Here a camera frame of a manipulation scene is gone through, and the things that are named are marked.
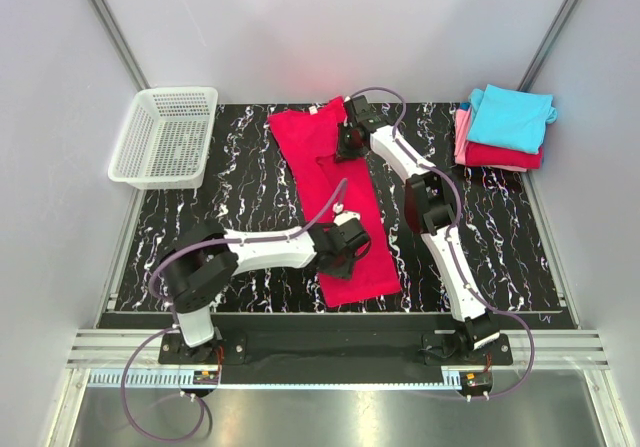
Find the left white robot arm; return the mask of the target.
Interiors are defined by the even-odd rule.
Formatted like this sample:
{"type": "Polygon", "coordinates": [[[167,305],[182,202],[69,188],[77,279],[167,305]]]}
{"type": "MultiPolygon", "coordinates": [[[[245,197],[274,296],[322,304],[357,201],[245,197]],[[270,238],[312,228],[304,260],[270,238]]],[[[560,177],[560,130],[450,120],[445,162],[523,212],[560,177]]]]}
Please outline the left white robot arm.
{"type": "Polygon", "coordinates": [[[304,269],[349,280],[356,262],[367,255],[371,238],[352,212],[330,223],[315,223],[274,232],[225,230],[198,225],[166,252],[149,286],[162,279],[174,308],[181,351],[196,363],[215,353],[216,334],[209,305],[230,280],[250,271],[304,269]]]}

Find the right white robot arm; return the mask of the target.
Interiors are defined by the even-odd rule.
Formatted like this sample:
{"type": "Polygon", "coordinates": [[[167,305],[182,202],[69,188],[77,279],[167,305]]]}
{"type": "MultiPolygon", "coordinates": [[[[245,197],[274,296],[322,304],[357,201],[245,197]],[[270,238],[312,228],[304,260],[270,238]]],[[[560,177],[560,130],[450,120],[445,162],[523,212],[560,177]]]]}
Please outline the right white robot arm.
{"type": "Polygon", "coordinates": [[[480,361],[500,330],[461,246],[462,201],[455,183],[378,114],[362,91],[346,97],[344,109],[346,119],[338,123],[336,160],[353,160],[371,152],[404,182],[406,224],[428,248],[445,287],[456,326],[439,347],[426,347],[425,354],[438,361],[456,357],[470,364],[480,361]]]}

